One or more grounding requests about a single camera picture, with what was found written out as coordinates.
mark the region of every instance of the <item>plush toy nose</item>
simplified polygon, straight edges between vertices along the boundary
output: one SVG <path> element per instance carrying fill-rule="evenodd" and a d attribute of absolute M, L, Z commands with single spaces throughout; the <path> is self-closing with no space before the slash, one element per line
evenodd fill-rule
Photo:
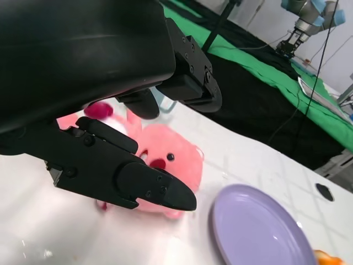
<path fill-rule="evenodd" d="M 163 159 L 155 159 L 150 164 L 150 167 L 165 169 L 165 161 Z"/>

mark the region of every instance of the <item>plate rim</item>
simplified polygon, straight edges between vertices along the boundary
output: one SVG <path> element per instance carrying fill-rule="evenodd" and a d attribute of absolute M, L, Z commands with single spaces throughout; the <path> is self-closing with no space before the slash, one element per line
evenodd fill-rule
<path fill-rule="evenodd" d="M 215 201 L 213 203 L 213 207 L 212 207 L 212 228 L 213 228 L 213 234 L 215 236 L 215 239 L 216 239 L 216 243 L 217 243 L 217 247 L 224 259 L 224 261 L 226 262 L 227 265 L 235 265 L 235 264 L 232 264 L 232 262 L 228 259 L 226 253 L 224 252 L 224 249 L 222 247 L 222 244 L 221 244 L 221 240 L 218 236 L 218 232 L 217 232 L 217 224 L 216 224 L 216 210 L 217 210 L 217 207 L 219 207 L 219 204 L 220 204 L 220 197 L 225 194 L 225 193 L 229 193 L 229 192 L 232 192 L 234 189 L 238 189 L 238 188 L 245 188 L 245 189 L 251 189 L 257 193 L 260 193 L 262 196 L 265 196 L 267 197 L 268 200 L 272 201 L 273 203 L 276 204 L 276 206 L 278 206 L 281 211 L 283 211 L 291 220 L 291 222 L 293 222 L 295 224 L 295 227 L 298 227 L 298 232 L 299 232 L 299 236 L 302 237 L 302 239 L 304 240 L 306 246 L 305 247 L 308 247 L 310 250 L 311 250 L 311 261 L 309 260 L 308 263 L 306 264 L 303 264 L 303 265 L 317 265 L 317 260 L 315 258 L 315 255 L 314 255 L 314 251 L 310 245 L 310 242 L 308 241 L 304 231 L 297 225 L 297 222 L 295 221 L 295 219 L 288 213 L 288 211 L 279 203 L 277 202 L 277 200 L 275 200 L 274 198 L 272 198 L 271 196 L 269 196 L 267 193 L 263 192 L 262 190 L 258 189 L 258 188 L 255 188 L 253 186 L 250 186 L 250 185 L 246 185 L 246 184 L 232 184 L 232 185 L 228 185 L 226 187 L 224 187 L 222 190 L 220 190 L 215 198 Z"/>

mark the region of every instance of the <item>black cloth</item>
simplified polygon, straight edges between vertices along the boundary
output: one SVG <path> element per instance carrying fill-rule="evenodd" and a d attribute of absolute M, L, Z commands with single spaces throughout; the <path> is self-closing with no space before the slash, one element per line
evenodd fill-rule
<path fill-rule="evenodd" d="M 292 116 L 296 107 L 277 88 L 237 63 L 211 54 L 207 57 L 222 91 L 223 106 L 218 112 L 202 113 L 204 116 L 235 133 L 268 144 L 312 170 L 343 151 L 341 144 L 306 117 L 297 138 L 304 116 L 300 111 L 268 143 L 272 133 Z"/>
<path fill-rule="evenodd" d="M 191 22 L 199 26 L 202 26 L 208 30 L 212 30 L 215 28 L 216 23 L 220 17 L 218 14 L 209 10 L 208 8 L 206 8 L 195 0 L 179 1 L 184 3 L 186 6 L 188 6 L 195 12 L 199 13 L 202 18 L 199 18 L 194 14 L 190 13 L 189 11 L 178 7 L 176 4 L 170 2 L 169 0 L 162 0 L 161 2 L 168 8 L 177 12 L 180 16 L 190 20 Z M 257 48 L 265 46 L 267 44 L 229 20 L 224 23 L 223 27 L 220 29 L 219 34 L 224 37 L 229 43 L 240 49 L 245 47 Z M 265 46 L 261 49 L 244 51 L 248 54 L 251 54 L 259 61 L 287 74 L 291 79 L 298 80 L 298 74 L 292 68 L 289 60 L 277 54 L 271 46 Z"/>

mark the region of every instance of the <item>lavender plate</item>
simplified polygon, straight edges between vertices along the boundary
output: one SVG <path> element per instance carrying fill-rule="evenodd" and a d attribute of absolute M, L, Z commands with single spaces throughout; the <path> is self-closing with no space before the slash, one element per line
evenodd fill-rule
<path fill-rule="evenodd" d="M 219 193 L 213 230 L 228 265 L 317 265 L 294 219 L 253 187 L 231 185 Z"/>

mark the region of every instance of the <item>white tabletop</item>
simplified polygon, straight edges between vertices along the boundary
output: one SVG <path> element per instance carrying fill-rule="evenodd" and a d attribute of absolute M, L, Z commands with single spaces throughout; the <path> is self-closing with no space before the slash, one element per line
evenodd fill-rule
<path fill-rule="evenodd" d="M 55 188 L 42 161 L 1 156 L 0 237 L 6 233 L 11 244 L 0 240 L 0 257 L 10 259 L 1 253 L 1 244 L 16 245 L 18 259 L 1 264 L 42 264 L 30 263 L 37 248 L 40 255 L 43 250 L 52 255 L 43 264 L 224 264 L 208 215 L 220 189 L 233 183 L 271 195 L 302 226 L 314 249 L 353 264 L 352 194 L 181 104 L 155 122 L 167 123 L 205 154 L 196 211 L 177 221 L 118 207 L 103 214 L 93 199 Z M 330 188 L 334 202 L 316 191 L 317 182 Z"/>

